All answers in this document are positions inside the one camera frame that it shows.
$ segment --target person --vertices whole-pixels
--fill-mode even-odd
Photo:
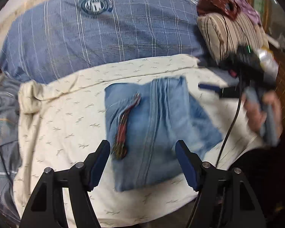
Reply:
[[[243,96],[248,126],[258,132],[266,120],[258,103]],[[246,175],[261,205],[267,227],[285,228],[285,128],[282,125],[281,103],[274,91],[263,96],[263,103],[272,105],[277,136],[277,147],[254,149],[243,154],[230,167],[239,167]]]

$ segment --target purple cloth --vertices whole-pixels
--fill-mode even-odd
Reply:
[[[254,25],[262,25],[259,13],[248,3],[247,0],[234,0],[240,7],[241,11],[245,13]]]

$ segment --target human hand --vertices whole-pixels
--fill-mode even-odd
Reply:
[[[260,109],[259,103],[247,100],[246,95],[242,97],[244,101],[244,109],[246,110],[246,116],[248,118],[248,127],[258,133],[262,124],[265,123],[267,114]],[[283,126],[282,126],[282,109],[281,102],[274,91],[269,91],[263,95],[262,102],[267,105],[272,105],[272,111],[274,113],[274,121],[277,130],[277,137],[280,138]]]

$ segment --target brown leather bag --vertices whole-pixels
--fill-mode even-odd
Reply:
[[[220,13],[232,20],[235,20],[240,12],[234,0],[198,0],[197,11],[198,15]]]

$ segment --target gray handle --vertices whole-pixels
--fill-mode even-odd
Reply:
[[[272,106],[262,103],[262,96],[265,93],[265,90],[259,90],[257,93],[253,87],[247,87],[245,88],[244,93],[247,96],[247,100],[258,103],[260,105],[260,109],[263,109],[263,111],[267,113],[266,121],[264,124],[262,124],[259,134],[266,144],[276,147],[279,139],[277,137]]]

